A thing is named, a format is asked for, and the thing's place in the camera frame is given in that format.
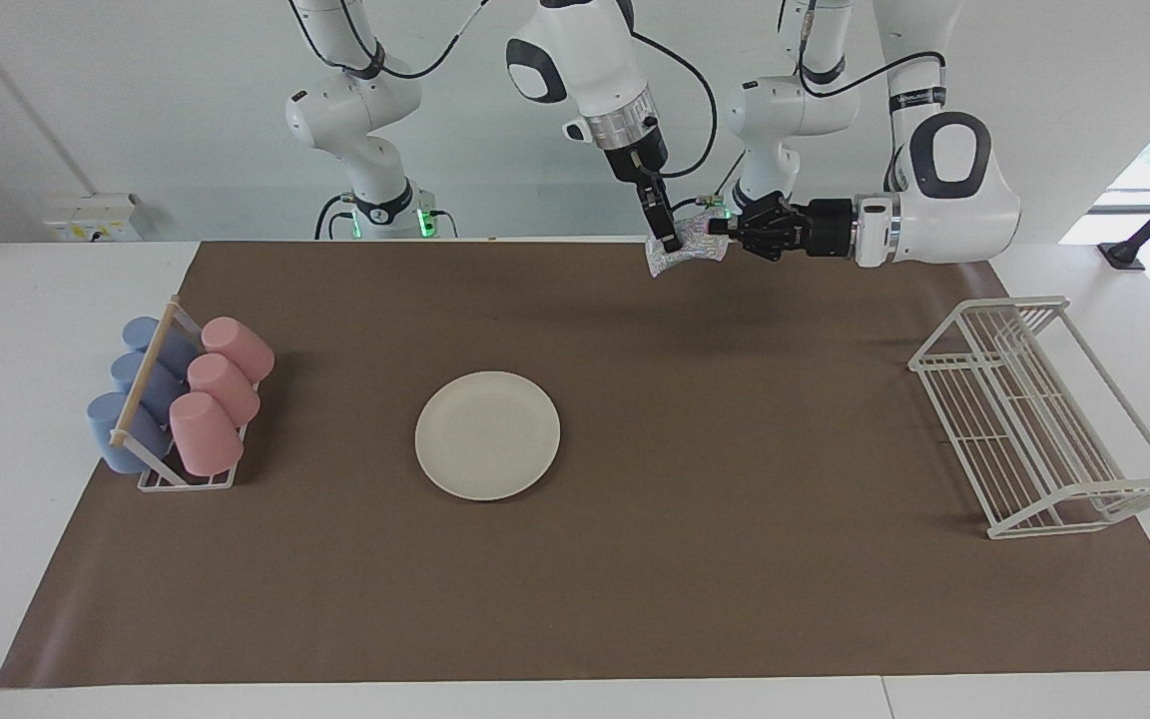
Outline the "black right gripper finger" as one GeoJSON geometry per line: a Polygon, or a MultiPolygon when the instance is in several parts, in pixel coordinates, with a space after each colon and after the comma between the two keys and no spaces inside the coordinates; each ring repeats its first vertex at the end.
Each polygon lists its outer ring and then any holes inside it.
{"type": "Polygon", "coordinates": [[[659,242],[666,254],[683,248],[683,240],[677,237],[674,211],[668,201],[665,182],[662,179],[644,179],[636,182],[635,188],[649,231],[659,242]]]}

